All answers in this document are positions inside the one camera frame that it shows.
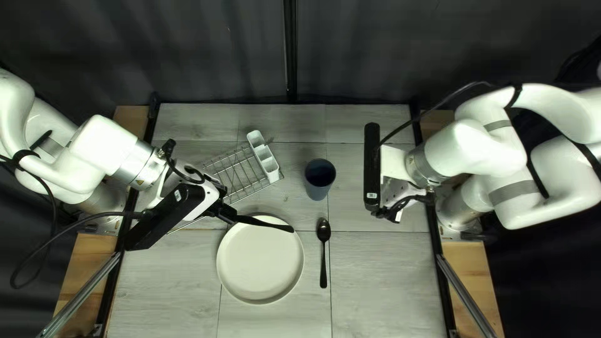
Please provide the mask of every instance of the black cable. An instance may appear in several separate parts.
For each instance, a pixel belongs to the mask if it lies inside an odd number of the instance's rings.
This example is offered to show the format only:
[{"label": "black cable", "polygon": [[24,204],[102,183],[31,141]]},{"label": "black cable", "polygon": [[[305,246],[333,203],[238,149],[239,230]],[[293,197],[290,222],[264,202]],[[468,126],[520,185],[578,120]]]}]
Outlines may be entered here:
[{"label": "black cable", "polygon": [[[48,187],[48,184],[46,184],[46,182],[44,182],[43,179],[39,178],[36,175],[33,175],[31,173],[29,173],[31,176],[33,176],[33,178],[35,178],[38,182],[40,182],[40,184],[42,184],[42,186],[44,187],[44,189],[46,189],[46,192],[48,193],[48,196],[50,197],[50,203],[52,205],[52,223],[50,224],[50,235],[54,235],[54,233],[56,232],[56,228],[58,227],[57,225],[57,207],[56,207],[56,200],[54,199],[54,195],[52,194],[52,191],[50,190],[50,187]],[[46,261],[48,260],[48,255],[50,254],[50,245],[48,245],[48,249],[46,250],[46,252],[44,253],[44,258],[42,258],[42,261],[40,263],[40,266],[38,266],[37,270],[35,271],[35,273],[24,283],[17,285],[15,283],[15,280],[13,278],[13,276],[11,276],[11,280],[10,280],[10,286],[13,289],[21,289],[27,285],[29,285],[31,282],[33,282],[39,275],[40,272],[42,270],[42,268],[44,267],[44,265],[46,264]],[[17,272],[16,270],[13,272],[14,277],[16,278],[16,275],[19,272]]]},{"label": "black cable", "polygon": [[69,230],[75,228],[76,226],[79,226],[81,224],[84,224],[88,221],[94,220],[96,218],[101,218],[101,217],[108,217],[108,216],[125,216],[125,217],[132,217],[133,219],[139,219],[141,218],[143,215],[142,212],[128,212],[128,211],[109,211],[109,212],[101,212],[99,214],[95,214],[92,216],[88,216],[86,218],[82,218],[79,221],[75,221],[71,224],[69,224],[67,227],[65,227],[64,229],[62,229],[60,232],[58,232],[57,234],[51,236],[46,242],[43,242],[41,245],[39,245],[35,250],[31,251],[27,257],[25,257],[18,265],[17,268],[15,268],[15,270],[13,271],[12,275],[10,276],[10,286],[13,289],[20,289],[21,287],[24,287],[26,284],[21,284],[21,285],[17,285],[15,282],[15,279],[17,279],[17,276],[19,275],[19,273],[21,272],[21,270],[23,270],[24,267],[27,266],[27,264],[38,254],[40,253],[42,250],[44,250],[44,248],[49,247],[50,244],[56,240],[57,238],[59,238],[60,236],[66,234]]},{"label": "black cable", "polygon": [[380,143],[378,143],[378,145],[374,148],[374,151],[376,152],[384,143],[386,143],[386,141],[390,140],[391,137],[393,137],[394,135],[396,135],[398,132],[402,131],[403,129],[407,128],[408,126],[410,126],[412,123],[417,122],[419,120],[421,120],[424,116],[426,116],[427,114],[429,114],[430,112],[432,112],[433,110],[436,110],[438,108],[440,108],[440,106],[442,106],[443,104],[447,103],[449,100],[451,100],[452,98],[454,98],[455,96],[461,94],[462,92],[475,87],[477,85],[486,85],[488,87],[493,87],[492,84],[486,82],[486,81],[475,81],[475,82],[470,82],[466,85],[464,85],[463,87],[459,88],[458,90],[452,92],[451,94],[447,95],[444,99],[442,99],[440,102],[438,102],[434,107],[428,109],[427,111],[422,112],[420,115],[412,118],[411,120],[403,123],[401,126],[399,126],[397,129],[394,129],[392,132],[390,132],[388,135],[386,135],[384,138],[382,138],[382,140],[380,141]]},{"label": "black cable", "polygon": [[[50,235],[54,235],[54,233],[56,232],[56,229],[58,227],[58,208],[56,206],[56,200],[54,199],[54,195],[52,194],[52,190],[50,190],[50,187],[48,186],[48,184],[41,179],[40,177],[30,173],[29,171],[23,169],[20,167],[19,163],[16,162],[14,159],[10,159],[6,156],[2,156],[0,155],[0,159],[3,159],[6,163],[12,163],[15,167],[17,167],[18,169],[25,171],[26,173],[30,174],[31,177],[35,178],[38,182],[40,182],[40,184],[44,187],[44,189],[46,190],[46,193],[48,194],[49,197],[49,202],[50,205],[52,206],[52,222],[50,224]],[[31,278],[29,278],[26,282],[17,285],[14,282],[14,279],[11,278],[10,280],[10,286],[13,289],[21,289],[22,287],[25,287],[27,285],[29,285],[31,282],[33,282],[41,273],[42,268],[44,267],[44,264],[46,264],[46,261],[48,259],[48,254],[50,253],[50,246],[48,246],[48,249],[46,250],[46,252],[44,253],[44,258],[42,258],[42,262],[40,264],[40,266],[38,267],[38,269],[35,271],[35,273],[31,276]]]}]

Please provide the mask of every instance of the wooden board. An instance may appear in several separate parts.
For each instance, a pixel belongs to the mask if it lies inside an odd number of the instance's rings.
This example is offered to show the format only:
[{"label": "wooden board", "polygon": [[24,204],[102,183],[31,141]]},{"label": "wooden board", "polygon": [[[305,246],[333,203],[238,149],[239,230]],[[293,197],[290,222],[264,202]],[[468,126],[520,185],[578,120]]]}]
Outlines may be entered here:
[{"label": "wooden board", "polygon": [[[117,237],[115,236],[78,234],[54,315],[73,298],[85,282],[110,258],[115,250],[116,243]],[[94,323],[96,323],[105,283],[106,279],[96,286],[90,297],[85,300],[56,337],[77,337],[90,333]]]},{"label": "wooden board", "polygon": [[[443,242],[442,251],[469,294],[495,329],[497,336],[505,337],[501,325],[501,315],[496,303],[495,289],[490,278],[484,243]],[[480,338],[482,336],[480,330],[450,284],[449,289],[451,289],[455,325],[459,336],[461,338]]]},{"label": "wooden board", "polygon": [[[113,119],[138,138],[143,138],[147,117],[147,106],[118,106]],[[78,234],[71,254],[71,261],[69,261],[69,267],[63,280],[61,293],[58,302],[56,302],[54,315],[73,298],[85,282],[109,259],[115,251],[116,243],[117,237],[115,236]],[[55,337],[85,336],[92,331],[96,323],[105,284],[106,279],[103,279]]]}]

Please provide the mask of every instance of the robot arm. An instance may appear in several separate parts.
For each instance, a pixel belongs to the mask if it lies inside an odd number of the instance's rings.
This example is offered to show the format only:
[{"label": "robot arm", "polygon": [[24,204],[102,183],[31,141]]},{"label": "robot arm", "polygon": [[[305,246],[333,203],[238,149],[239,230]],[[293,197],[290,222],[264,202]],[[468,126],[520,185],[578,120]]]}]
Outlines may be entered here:
[{"label": "robot arm", "polygon": [[[456,110],[455,122],[409,152],[382,146],[380,182],[392,177],[425,188],[460,173],[473,174],[437,202],[439,222],[455,230],[463,230],[492,210],[504,227],[519,229],[601,201],[601,183],[592,164],[564,136],[531,153],[549,198],[541,195],[526,167],[523,145],[504,111],[514,92],[507,87],[465,102]],[[549,85],[525,84],[513,106],[539,113],[574,142],[593,146],[601,141],[601,90],[570,93]],[[396,195],[398,200],[407,194],[397,191]]]},{"label": "robot arm", "polygon": [[[29,84],[0,69],[0,155],[13,159],[23,149],[39,155],[15,160],[23,169],[16,170],[17,180],[46,194],[33,174],[48,184],[55,198],[89,214],[122,211],[126,186],[137,189],[136,208],[146,210],[147,216],[127,234],[128,250],[150,247],[181,220],[208,215],[234,223],[243,218],[223,204],[227,189],[219,180],[171,159],[174,146],[169,140],[161,149],[152,147],[99,115],[77,128],[35,98]],[[99,221],[116,229],[120,220],[114,216]]]}]

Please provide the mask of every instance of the black curtain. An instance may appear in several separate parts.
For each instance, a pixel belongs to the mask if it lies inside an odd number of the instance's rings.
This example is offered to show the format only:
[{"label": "black curtain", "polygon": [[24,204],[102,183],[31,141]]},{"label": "black curtain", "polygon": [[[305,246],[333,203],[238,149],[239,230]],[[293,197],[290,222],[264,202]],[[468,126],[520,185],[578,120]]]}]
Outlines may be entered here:
[{"label": "black curtain", "polygon": [[[63,224],[67,217],[60,214]],[[75,233],[52,244],[46,260],[39,255],[23,270],[17,283],[32,276],[42,264],[38,278],[27,287],[11,289],[10,274],[25,256],[50,236],[50,203],[21,186],[9,171],[0,168],[0,336],[35,337],[52,319],[61,290]]]},{"label": "black curtain", "polygon": [[153,91],[285,97],[279,1],[4,1],[0,11],[0,61],[77,124]]},{"label": "black curtain", "polygon": [[[600,62],[601,38],[598,38],[566,60],[557,81],[574,89],[598,87]],[[528,153],[540,143],[561,135],[555,126],[532,111],[516,113],[512,123]],[[599,336],[600,220],[601,204],[519,230],[504,229],[494,215],[483,218],[487,231],[498,236],[496,242],[487,245],[486,251],[507,337]]]}]

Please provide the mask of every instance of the cup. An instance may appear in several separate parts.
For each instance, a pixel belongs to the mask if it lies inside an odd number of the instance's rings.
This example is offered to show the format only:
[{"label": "cup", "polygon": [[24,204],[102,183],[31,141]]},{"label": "cup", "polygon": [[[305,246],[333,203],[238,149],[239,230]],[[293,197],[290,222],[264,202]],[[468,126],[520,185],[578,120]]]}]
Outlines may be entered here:
[{"label": "cup", "polygon": [[328,195],[336,178],[336,168],[327,159],[316,158],[307,163],[303,178],[309,198],[321,201]]}]

